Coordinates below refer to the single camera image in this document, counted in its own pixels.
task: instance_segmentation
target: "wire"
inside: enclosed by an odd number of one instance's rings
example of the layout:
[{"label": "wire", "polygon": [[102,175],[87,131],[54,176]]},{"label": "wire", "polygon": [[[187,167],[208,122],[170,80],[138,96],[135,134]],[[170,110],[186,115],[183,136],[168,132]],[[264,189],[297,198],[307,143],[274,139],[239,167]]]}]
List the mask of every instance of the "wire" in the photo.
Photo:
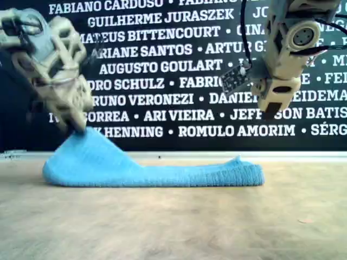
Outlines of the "wire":
[{"label": "wire", "polygon": [[241,21],[240,21],[240,27],[241,28],[240,29],[241,29],[243,47],[245,48],[246,58],[248,59],[248,63],[250,66],[248,69],[250,69],[253,64],[252,64],[252,59],[250,57],[250,51],[249,51],[247,35],[246,35],[246,24],[245,24],[246,4],[247,4],[247,0],[242,0],[241,13],[240,13],[240,18],[241,18]]}]

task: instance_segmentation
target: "wall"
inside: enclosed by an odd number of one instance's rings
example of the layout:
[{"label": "wall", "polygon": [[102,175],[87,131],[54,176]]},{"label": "wall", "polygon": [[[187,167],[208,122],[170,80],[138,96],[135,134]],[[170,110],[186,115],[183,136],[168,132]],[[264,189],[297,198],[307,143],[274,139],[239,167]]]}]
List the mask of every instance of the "wall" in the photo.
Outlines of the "wall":
[{"label": "wall", "polygon": [[[318,58],[313,67],[305,70],[301,91],[290,108],[279,113],[275,120],[264,122],[257,116],[256,103],[250,93],[238,93],[226,100],[217,79],[245,57],[238,27],[240,0],[123,1],[147,4],[147,8],[126,8],[122,1],[114,0],[90,1],[92,12],[86,10],[84,2],[71,2],[34,0],[29,5],[13,0],[11,5],[1,3],[0,8],[30,7],[48,20],[55,15],[66,16],[81,32],[89,52],[96,46],[91,43],[91,34],[104,35],[104,58],[98,59],[86,75],[96,104],[95,111],[88,115],[88,125],[124,150],[346,151],[344,84],[347,73],[344,68],[347,56],[343,51],[329,51]],[[247,4],[247,34],[252,57],[261,55],[264,49],[265,18],[259,17],[258,12],[266,14],[268,4],[269,1],[254,0]],[[346,13],[345,0],[341,7],[340,13]],[[209,15],[198,15],[206,12],[203,10],[208,10]],[[180,21],[169,22],[172,17]],[[207,21],[182,20],[199,17]],[[345,20],[337,20],[346,27]],[[347,37],[341,32],[326,26],[321,29],[320,43],[346,44]],[[169,39],[170,30],[177,33],[176,38]],[[195,30],[202,30],[203,36],[189,35]],[[181,37],[181,31],[185,31],[185,37]],[[166,55],[159,49],[166,49]],[[6,66],[8,61],[4,57],[0,59]],[[187,67],[175,68],[180,64]],[[140,66],[139,71],[133,72],[133,66]],[[0,77],[3,148],[56,149],[66,136],[57,130],[52,115],[38,114],[28,123],[25,119],[27,93],[2,70]],[[143,84],[146,89],[141,89],[139,79],[149,82]],[[129,80],[139,89],[126,89]],[[175,104],[165,105],[165,100],[172,95],[176,97]],[[151,100],[155,100],[156,105],[150,105]],[[140,136],[136,136],[135,129],[140,130]]]}]

